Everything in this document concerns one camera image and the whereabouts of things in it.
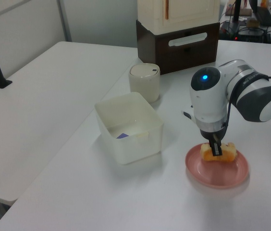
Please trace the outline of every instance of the white wall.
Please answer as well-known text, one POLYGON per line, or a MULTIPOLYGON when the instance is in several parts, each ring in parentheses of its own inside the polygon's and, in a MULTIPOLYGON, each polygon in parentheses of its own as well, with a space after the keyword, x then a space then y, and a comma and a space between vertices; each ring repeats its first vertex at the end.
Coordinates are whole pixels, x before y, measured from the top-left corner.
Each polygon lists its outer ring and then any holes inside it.
POLYGON ((65 41, 57 0, 31 0, 0 15, 0 67, 5 78, 65 41))
POLYGON ((136 0, 61 0, 73 42, 136 47, 136 0))

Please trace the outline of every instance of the electronic equipment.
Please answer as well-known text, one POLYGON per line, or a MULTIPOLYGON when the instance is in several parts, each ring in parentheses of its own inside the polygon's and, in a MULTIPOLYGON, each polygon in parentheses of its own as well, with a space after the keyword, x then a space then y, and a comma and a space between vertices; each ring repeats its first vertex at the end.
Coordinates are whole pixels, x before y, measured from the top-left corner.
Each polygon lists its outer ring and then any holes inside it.
POLYGON ((271 119, 270 78, 243 60, 233 60, 218 68, 204 67, 193 75, 190 97, 194 111, 184 114, 209 140, 214 156, 222 155, 221 140, 228 127, 231 104, 247 121, 271 119))
POLYGON ((271 26, 271 13, 265 7, 258 6, 257 0, 249 0, 256 19, 262 26, 271 26))

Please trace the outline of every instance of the food item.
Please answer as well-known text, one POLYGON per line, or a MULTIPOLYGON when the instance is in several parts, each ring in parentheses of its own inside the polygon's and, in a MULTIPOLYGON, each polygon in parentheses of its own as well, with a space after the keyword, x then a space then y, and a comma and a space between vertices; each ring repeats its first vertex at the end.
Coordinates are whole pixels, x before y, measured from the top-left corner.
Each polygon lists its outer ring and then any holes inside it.
POLYGON ((221 149, 222 149, 222 155, 213 156, 212 150, 209 144, 208 143, 202 144, 201 150, 200 150, 202 159, 206 161, 216 160, 216 161, 223 161, 223 162, 232 162, 233 160, 235 160, 237 156, 237 150, 233 143, 228 143, 227 145, 225 143, 222 143, 221 149))

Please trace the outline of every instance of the white plastic box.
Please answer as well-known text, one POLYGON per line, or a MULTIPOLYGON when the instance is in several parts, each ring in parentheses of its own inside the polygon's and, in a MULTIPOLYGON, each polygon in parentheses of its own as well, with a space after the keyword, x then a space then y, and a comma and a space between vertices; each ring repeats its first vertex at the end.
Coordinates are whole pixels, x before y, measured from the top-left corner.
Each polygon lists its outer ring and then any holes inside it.
POLYGON ((158 153, 161 150, 163 121, 137 92, 95 104, 104 142, 120 164, 158 153))
POLYGON ((138 21, 154 35, 219 21, 220 0, 137 0, 138 21))

